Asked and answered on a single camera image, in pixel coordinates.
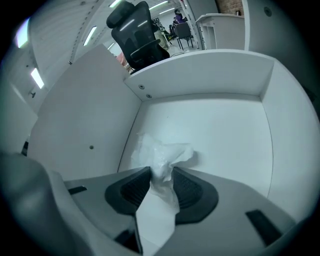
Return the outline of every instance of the ceiling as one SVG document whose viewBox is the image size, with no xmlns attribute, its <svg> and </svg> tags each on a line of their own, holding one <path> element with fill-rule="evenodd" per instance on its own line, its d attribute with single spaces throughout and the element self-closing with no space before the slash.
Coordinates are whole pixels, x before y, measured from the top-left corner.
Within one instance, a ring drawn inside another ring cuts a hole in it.
<svg viewBox="0 0 320 256">
<path fill-rule="evenodd" d="M 145 0 L 152 7 L 164 0 Z M 168 0 L 152 9 L 151 17 L 170 8 L 180 8 L 180 0 Z M 46 94 L 59 77 L 82 55 L 99 44 L 111 45 L 111 29 L 107 17 L 114 0 L 50 0 L 31 17 L 28 42 L 22 48 L 12 47 L 4 69 L 8 78 L 37 113 Z M 128 0 L 134 5 L 142 0 Z M 83 46 L 92 27 L 97 26 L 89 43 Z M 37 68 L 44 82 L 39 89 L 30 76 Z M 30 92 L 37 92 L 31 99 Z"/>
</svg>

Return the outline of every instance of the chair leg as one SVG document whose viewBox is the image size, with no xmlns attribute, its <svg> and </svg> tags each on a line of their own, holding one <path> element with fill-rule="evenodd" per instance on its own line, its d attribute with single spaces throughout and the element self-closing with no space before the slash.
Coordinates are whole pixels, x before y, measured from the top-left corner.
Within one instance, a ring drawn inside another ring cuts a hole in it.
<svg viewBox="0 0 320 256">
<path fill-rule="evenodd" d="M 178 39 L 182 48 L 182 51 L 184 51 L 184 47 L 182 46 L 182 42 L 180 41 L 180 39 Z"/>
</svg>

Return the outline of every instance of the person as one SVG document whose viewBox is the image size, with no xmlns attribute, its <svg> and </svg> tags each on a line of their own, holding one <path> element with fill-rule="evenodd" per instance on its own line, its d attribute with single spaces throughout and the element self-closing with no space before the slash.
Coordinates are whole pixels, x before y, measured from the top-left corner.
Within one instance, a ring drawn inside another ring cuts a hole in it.
<svg viewBox="0 0 320 256">
<path fill-rule="evenodd" d="M 175 9 L 175 10 L 174 10 L 174 13 L 175 13 L 175 18 L 176 18 L 176 20 L 177 20 L 178 23 L 185 23 L 185 22 L 186 22 L 185 19 L 183 19 L 180 10 Z"/>
<path fill-rule="evenodd" d="M 173 24 L 179 24 L 176 17 L 173 17 Z"/>
</svg>

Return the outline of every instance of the person in purple shirt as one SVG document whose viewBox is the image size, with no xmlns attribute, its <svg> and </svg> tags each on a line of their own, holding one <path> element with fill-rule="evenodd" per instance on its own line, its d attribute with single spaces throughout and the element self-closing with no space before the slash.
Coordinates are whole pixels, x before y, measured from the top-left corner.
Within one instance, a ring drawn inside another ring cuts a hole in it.
<svg viewBox="0 0 320 256">
<path fill-rule="evenodd" d="M 174 13 L 175 13 L 175 17 L 176 17 L 176 20 L 178 21 L 178 23 L 185 23 L 186 22 L 185 19 L 182 18 L 182 14 L 180 13 L 180 10 L 175 9 Z"/>
</svg>

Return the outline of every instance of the white desk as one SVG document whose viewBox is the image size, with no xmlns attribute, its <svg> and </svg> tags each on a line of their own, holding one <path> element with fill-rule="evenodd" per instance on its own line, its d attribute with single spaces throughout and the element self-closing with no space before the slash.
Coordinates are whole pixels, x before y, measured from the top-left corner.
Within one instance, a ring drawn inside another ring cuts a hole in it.
<svg viewBox="0 0 320 256">
<path fill-rule="evenodd" d="M 205 50 L 245 49 L 245 18 L 231 14 L 208 13 L 196 21 Z"/>
</svg>

